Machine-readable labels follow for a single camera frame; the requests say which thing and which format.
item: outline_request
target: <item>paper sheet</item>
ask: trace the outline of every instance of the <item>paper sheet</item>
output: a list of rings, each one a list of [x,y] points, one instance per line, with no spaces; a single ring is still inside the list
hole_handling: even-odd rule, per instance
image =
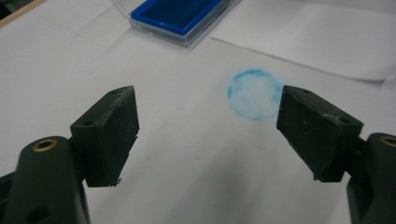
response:
[[[141,130],[120,184],[86,188],[92,223],[349,222],[348,176],[313,181],[276,129],[269,97],[282,84],[313,91],[363,121],[366,139],[396,134],[394,93],[212,39],[185,51],[109,26],[126,22],[115,13],[78,35],[34,14],[0,31],[1,175],[27,144],[70,137],[69,125],[106,92],[134,85]],[[230,95],[238,88],[250,104]]]
[[[393,0],[243,0],[212,36],[333,75],[396,73]]]

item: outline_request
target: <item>tabletop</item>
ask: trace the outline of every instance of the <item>tabletop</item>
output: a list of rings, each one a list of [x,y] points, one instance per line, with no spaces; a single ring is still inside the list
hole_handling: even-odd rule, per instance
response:
[[[361,120],[363,139],[396,134],[394,85],[331,76],[211,34],[183,49],[132,30],[107,0],[48,0],[1,29],[0,41],[0,175],[36,139],[70,137],[108,91],[135,87],[140,132],[121,182],[86,188],[95,224],[349,223],[348,175],[314,181],[276,129],[283,85]]]

